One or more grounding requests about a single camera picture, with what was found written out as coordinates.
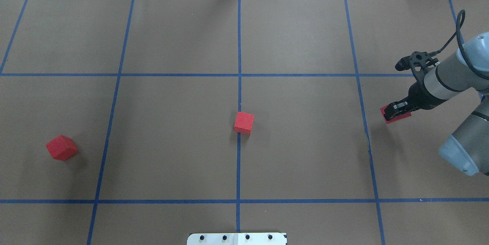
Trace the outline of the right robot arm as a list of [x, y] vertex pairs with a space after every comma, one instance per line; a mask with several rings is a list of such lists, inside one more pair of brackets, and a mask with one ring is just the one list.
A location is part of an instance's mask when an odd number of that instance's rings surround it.
[[461, 43], [444, 60], [435, 52], [415, 51], [395, 65], [410, 71], [414, 83], [407, 95], [380, 109], [389, 124], [417, 111], [456, 103], [448, 115], [440, 115], [440, 126], [453, 131], [440, 144], [438, 155], [468, 176], [488, 175], [488, 32]]

